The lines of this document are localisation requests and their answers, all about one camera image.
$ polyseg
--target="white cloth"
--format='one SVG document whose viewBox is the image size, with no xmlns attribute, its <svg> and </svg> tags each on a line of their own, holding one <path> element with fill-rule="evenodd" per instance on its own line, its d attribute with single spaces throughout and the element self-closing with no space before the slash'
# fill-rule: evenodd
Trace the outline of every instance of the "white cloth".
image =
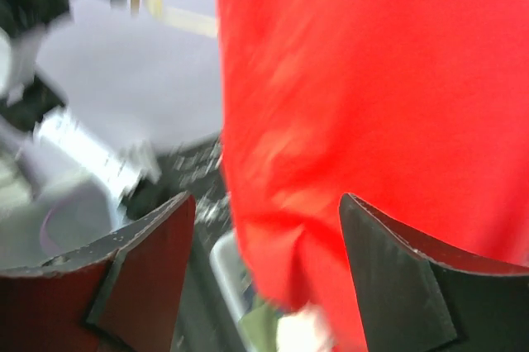
<svg viewBox="0 0 529 352">
<path fill-rule="evenodd" d="M 334 345 L 322 309 L 314 305 L 279 319 L 276 343 L 278 352 L 331 352 Z"/>
</svg>

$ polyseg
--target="green object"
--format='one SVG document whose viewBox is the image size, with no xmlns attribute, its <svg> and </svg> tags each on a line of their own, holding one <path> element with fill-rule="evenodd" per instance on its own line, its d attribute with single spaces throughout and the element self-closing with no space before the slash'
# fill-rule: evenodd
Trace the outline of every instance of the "green object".
<svg viewBox="0 0 529 352">
<path fill-rule="evenodd" d="M 239 326 L 257 352 L 277 352 L 278 315 L 261 297 L 255 296 L 253 309 L 242 317 Z"/>
</svg>

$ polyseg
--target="gray floor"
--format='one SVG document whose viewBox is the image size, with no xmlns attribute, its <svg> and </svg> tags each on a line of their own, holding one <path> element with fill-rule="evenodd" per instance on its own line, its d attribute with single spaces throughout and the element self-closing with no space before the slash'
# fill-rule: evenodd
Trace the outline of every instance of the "gray floor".
<svg viewBox="0 0 529 352">
<path fill-rule="evenodd" d="M 164 1 L 215 15 L 215 0 Z M 116 149 L 150 140 L 170 150 L 220 130 L 216 40 L 164 26 L 146 10 L 132 17 L 109 0 L 72 0 L 72 6 L 74 20 L 50 34 L 39 64 L 86 126 Z M 45 163 L 48 177 L 69 166 L 55 153 L 25 147 Z"/>
</svg>

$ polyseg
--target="red fabric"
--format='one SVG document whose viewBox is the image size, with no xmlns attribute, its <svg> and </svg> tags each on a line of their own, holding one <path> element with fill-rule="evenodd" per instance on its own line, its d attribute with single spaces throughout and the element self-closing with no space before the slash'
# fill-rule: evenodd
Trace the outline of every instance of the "red fabric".
<svg viewBox="0 0 529 352">
<path fill-rule="evenodd" d="M 227 186 L 258 289 L 364 351 L 337 207 L 529 247 L 529 0 L 218 0 Z"/>
</svg>

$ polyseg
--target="red cloth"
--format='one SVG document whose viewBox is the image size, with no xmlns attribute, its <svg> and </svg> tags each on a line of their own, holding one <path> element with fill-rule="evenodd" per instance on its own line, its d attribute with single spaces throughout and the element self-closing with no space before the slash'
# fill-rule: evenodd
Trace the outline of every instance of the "red cloth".
<svg viewBox="0 0 529 352">
<path fill-rule="evenodd" d="M 257 287 L 364 351 L 355 193 L 460 248 L 529 247 L 529 0 L 218 0 L 227 186 Z"/>
</svg>

